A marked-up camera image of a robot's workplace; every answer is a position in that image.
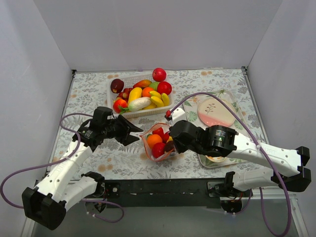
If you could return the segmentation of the orange toy orange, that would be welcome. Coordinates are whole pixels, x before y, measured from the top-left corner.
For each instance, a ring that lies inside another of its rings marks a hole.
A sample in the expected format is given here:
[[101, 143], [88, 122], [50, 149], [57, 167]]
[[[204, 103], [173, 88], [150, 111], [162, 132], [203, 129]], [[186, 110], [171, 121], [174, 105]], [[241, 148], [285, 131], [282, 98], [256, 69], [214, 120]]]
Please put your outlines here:
[[162, 143], [162, 138], [159, 135], [152, 134], [149, 138], [147, 138], [147, 144], [150, 149], [152, 149], [153, 146], [157, 143]]

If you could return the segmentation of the red toy apple back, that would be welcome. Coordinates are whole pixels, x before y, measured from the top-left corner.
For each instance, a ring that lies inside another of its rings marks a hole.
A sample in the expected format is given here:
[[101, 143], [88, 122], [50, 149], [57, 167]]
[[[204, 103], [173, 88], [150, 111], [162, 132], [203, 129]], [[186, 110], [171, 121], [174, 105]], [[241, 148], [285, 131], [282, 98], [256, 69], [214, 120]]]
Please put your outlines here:
[[152, 134], [153, 134], [153, 135], [159, 135], [159, 136], [162, 138], [162, 137], [164, 136], [164, 130], [163, 130], [162, 127], [160, 127], [160, 128], [158, 128], [158, 129], [154, 130], [154, 131], [152, 132]]

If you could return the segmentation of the clear zip top bag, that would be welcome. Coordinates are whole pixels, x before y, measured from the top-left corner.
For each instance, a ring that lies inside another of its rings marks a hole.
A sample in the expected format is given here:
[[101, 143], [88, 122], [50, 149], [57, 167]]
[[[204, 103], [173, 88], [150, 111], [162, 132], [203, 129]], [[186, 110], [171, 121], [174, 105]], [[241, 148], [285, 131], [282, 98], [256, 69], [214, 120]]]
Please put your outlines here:
[[145, 153], [151, 161], [160, 162], [176, 155], [169, 128], [170, 125], [159, 122], [140, 135]]

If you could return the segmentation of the red yellow toy mango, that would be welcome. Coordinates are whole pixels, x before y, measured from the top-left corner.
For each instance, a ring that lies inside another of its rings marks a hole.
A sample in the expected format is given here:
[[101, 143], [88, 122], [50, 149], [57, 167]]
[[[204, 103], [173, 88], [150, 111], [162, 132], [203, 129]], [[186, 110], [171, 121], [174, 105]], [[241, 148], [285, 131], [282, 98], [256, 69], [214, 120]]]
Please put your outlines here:
[[152, 148], [152, 156], [154, 158], [159, 158], [164, 154], [165, 143], [157, 143]]

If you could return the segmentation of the red toy pomegranate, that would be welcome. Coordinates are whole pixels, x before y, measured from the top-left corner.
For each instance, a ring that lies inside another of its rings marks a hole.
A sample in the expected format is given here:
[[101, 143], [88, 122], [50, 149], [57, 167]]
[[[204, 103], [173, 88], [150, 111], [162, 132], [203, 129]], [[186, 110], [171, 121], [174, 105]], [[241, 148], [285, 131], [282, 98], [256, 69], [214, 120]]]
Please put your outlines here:
[[168, 142], [168, 140], [169, 140], [169, 133], [165, 133], [165, 134], [163, 134], [163, 136], [162, 136], [162, 141], [163, 141], [163, 143], [167, 143]]

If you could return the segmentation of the dark purple toy plum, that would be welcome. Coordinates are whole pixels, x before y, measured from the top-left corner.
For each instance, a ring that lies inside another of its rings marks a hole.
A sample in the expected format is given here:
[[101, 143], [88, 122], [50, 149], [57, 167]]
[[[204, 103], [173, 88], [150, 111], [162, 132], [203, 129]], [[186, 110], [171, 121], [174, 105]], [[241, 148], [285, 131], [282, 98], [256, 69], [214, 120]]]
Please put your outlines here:
[[173, 141], [168, 141], [165, 146], [164, 146], [164, 151], [167, 153], [167, 152], [170, 152], [174, 149], [174, 143]]

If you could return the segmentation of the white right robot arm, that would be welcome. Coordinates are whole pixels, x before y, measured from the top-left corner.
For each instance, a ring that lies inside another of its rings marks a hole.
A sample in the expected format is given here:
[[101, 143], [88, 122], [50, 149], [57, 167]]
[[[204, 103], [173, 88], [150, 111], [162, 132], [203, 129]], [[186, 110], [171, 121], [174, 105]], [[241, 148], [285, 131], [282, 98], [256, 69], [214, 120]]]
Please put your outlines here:
[[311, 171], [305, 167], [310, 158], [306, 147], [287, 150], [255, 143], [254, 139], [232, 128], [214, 125], [203, 129], [186, 120], [176, 122], [169, 134], [178, 153], [190, 150], [208, 157], [238, 158], [263, 166], [258, 171], [226, 173], [224, 182], [210, 189], [221, 196], [235, 196], [239, 192], [269, 186], [299, 193], [312, 181]]

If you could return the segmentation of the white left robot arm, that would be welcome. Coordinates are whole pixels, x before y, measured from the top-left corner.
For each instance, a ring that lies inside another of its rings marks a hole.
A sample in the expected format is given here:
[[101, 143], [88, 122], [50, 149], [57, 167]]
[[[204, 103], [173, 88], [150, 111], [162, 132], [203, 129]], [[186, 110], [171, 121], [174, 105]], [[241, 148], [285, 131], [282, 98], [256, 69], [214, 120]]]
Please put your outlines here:
[[105, 139], [114, 138], [127, 146], [139, 140], [132, 133], [141, 131], [122, 115], [114, 117], [112, 109], [97, 107], [92, 117], [75, 132], [65, 157], [34, 188], [24, 190], [22, 202], [25, 215], [54, 230], [62, 223], [67, 211], [85, 197], [104, 197], [105, 178], [99, 173], [88, 172], [75, 184], [69, 182]]

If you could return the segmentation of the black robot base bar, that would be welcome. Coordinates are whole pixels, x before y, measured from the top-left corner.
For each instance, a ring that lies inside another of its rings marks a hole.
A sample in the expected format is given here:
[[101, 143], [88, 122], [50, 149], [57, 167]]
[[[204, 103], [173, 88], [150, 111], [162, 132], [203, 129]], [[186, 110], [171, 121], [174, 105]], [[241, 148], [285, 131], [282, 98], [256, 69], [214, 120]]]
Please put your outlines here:
[[223, 190], [224, 178], [102, 180], [91, 197], [122, 207], [222, 208], [239, 212], [252, 193]]

